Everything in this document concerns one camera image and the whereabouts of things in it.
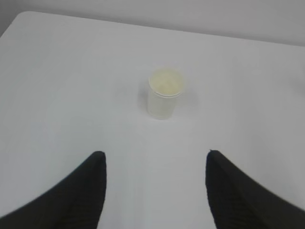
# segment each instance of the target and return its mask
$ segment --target plastic cup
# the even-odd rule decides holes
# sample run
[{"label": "plastic cup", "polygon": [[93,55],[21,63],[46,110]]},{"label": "plastic cup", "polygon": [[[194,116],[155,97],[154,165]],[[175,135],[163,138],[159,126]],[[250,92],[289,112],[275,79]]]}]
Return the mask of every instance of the plastic cup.
[{"label": "plastic cup", "polygon": [[161,69],[149,78],[149,86],[148,113],[157,119],[170,118],[184,87],[182,76],[175,70]]}]

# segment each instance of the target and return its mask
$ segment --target table surface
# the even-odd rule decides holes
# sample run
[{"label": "table surface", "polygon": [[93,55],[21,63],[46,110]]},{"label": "table surface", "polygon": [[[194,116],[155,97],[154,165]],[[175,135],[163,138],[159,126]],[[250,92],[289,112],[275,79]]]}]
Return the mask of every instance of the table surface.
[{"label": "table surface", "polygon": [[[148,77],[179,70],[173,117]],[[0,215],[106,153],[99,228],[215,228],[205,158],[222,151],[305,208],[305,48],[36,12],[0,38]]]}]

